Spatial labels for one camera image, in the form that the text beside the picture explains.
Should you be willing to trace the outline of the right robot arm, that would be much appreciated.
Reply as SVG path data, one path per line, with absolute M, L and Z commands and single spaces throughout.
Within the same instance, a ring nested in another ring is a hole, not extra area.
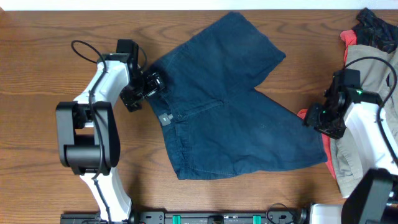
M 397 223 L 397 144 L 378 93 L 363 90 L 360 72 L 334 73 L 324 104 L 309 107 L 303 122 L 336 140 L 349 139 L 362 178 L 343 205 L 313 204 L 307 223 Z

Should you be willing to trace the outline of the dark blue denim shorts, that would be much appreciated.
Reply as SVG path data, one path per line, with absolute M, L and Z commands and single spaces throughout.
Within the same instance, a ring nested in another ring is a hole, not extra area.
M 178 179 L 326 162 L 321 134 L 256 90 L 283 59 L 242 14 L 230 12 L 152 64 L 165 88 L 149 104 Z

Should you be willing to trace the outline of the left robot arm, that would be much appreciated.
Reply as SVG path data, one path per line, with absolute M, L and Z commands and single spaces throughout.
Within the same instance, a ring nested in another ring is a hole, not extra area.
M 60 162 L 71 168 L 91 190 L 97 213 L 67 213 L 60 223 L 139 223 L 132 199 L 121 182 L 117 165 L 121 143 L 113 109 L 122 100 L 130 111 L 161 89 L 158 74 L 145 74 L 138 54 L 125 50 L 102 54 L 86 89 L 56 109 Z

